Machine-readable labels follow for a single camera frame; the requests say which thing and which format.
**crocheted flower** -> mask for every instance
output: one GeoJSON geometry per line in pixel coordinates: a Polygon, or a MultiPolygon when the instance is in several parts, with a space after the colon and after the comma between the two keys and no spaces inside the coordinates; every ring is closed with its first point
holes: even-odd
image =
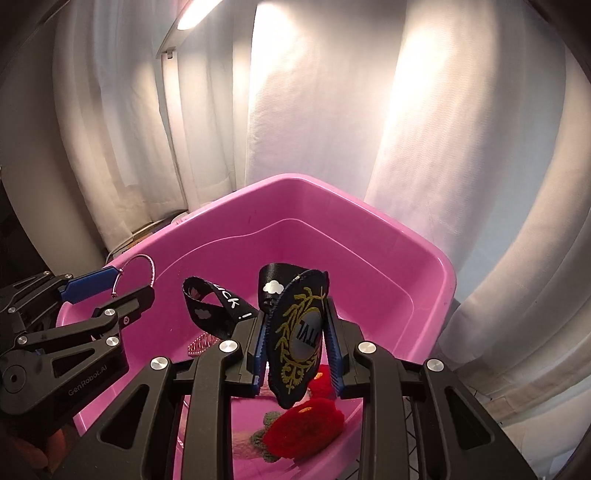
{"type": "Polygon", "coordinates": [[[299,460],[326,448],[340,435],[344,425],[345,416],[337,410],[335,402],[313,398],[277,418],[262,442],[276,457],[299,460]]]}
{"type": "Polygon", "coordinates": [[[330,367],[328,365],[321,365],[316,376],[308,384],[310,396],[312,398],[328,398],[334,400],[336,398],[335,389],[330,380],[330,367]]]}
{"type": "Polygon", "coordinates": [[[267,463],[274,463],[279,460],[278,456],[275,456],[269,453],[267,446],[263,443],[262,438],[267,432],[267,430],[273,425],[273,423],[281,416],[281,412],[279,411],[269,411],[265,413],[265,417],[263,418],[263,425],[264,428],[257,430],[249,439],[250,445],[252,445],[255,450],[259,453],[260,457],[263,458],[264,461],[267,463]]]}

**embroidered patch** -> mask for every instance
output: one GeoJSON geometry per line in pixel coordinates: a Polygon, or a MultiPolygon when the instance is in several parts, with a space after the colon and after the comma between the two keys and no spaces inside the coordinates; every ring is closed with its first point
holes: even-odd
{"type": "Polygon", "coordinates": [[[282,408],[300,401],[318,372],[327,290],[325,272],[306,270],[286,286],[269,314],[269,387],[282,408]]]}

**curtain fold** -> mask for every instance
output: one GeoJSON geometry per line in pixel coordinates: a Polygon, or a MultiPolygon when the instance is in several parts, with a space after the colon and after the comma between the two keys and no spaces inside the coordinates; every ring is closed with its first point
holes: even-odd
{"type": "Polygon", "coordinates": [[[218,5],[178,49],[178,79],[193,181],[201,205],[236,189],[233,159],[234,2],[218,5]]]}
{"type": "Polygon", "coordinates": [[[505,433],[540,478],[550,476],[553,459],[571,452],[591,423],[591,377],[530,410],[504,427],[505,433]]]}
{"type": "Polygon", "coordinates": [[[388,112],[405,10],[405,0],[259,4],[247,184],[290,171],[364,197],[388,112]]]}
{"type": "MultiPolygon", "coordinates": [[[[591,207],[591,140],[586,134],[590,113],[591,86],[567,53],[564,109],[553,160],[521,232],[440,336],[439,347],[453,362],[463,365],[474,361],[501,339],[500,345],[512,342],[507,351],[521,352],[519,344],[527,344],[528,335],[536,336],[531,329],[543,327],[538,315],[527,317],[527,311],[536,308],[558,273],[591,207]],[[515,336],[520,325],[527,334],[515,336]]],[[[476,378],[466,380],[471,384],[476,378]]],[[[478,390],[480,383],[473,386],[478,390]]]]}
{"type": "Polygon", "coordinates": [[[496,399],[490,409],[499,419],[542,403],[591,374],[590,233],[587,217],[556,275],[521,323],[482,362],[462,367],[466,381],[496,399]]]}
{"type": "Polygon", "coordinates": [[[148,2],[71,2],[54,50],[60,132],[109,249],[184,201],[158,108],[148,2]]]}
{"type": "Polygon", "coordinates": [[[252,33],[258,0],[237,0],[234,9],[232,105],[236,188],[246,185],[246,130],[251,76],[252,33]]]}
{"type": "Polygon", "coordinates": [[[460,270],[515,140],[521,8],[493,0],[409,1],[404,31],[365,200],[437,245],[460,270]]]}
{"type": "MultiPolygon", "coordinates": [[[[522,64],[514,76],[520,89],[516,133],[492,211],[457,272],[459,302],[485,279],[519,234],[552,159],[562,116],[564,44],[536,12],[520,2],[515,7],[524,17],[522,49],[515,53],[522,64]]],[[[511,43],[508,37],[506,48],[511,43]]]]}

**white cloud print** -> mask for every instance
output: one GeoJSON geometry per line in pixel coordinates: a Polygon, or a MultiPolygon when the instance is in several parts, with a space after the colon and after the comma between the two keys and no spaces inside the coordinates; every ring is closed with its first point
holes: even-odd
{"type": "Polygon", "coordinates": [[[212,317],[212,313],[208,310],[195,309],[195,315],[200,320],[207,320],[212,317]]]}
{"type": "Polygon", "coordinates": [[[267,293],[280,294],[283,291],[283,285],[281,285],[277,280],[271,280],[270,282],[267,282],[262,289],[267,293]]]}

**black fabric strap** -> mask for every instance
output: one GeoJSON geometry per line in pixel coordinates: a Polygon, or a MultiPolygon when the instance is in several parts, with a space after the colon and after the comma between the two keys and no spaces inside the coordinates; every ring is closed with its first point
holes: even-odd
{"type": "Polygon", "coordinates": [[[243,298],[199,277],[187,278],[183,293],[193,323],[221,340],[232,336],[238,322],[258,315],[258,310],[243,298]],[[221,307],[202,301],[210,293],[215,293],[221,307]]]}

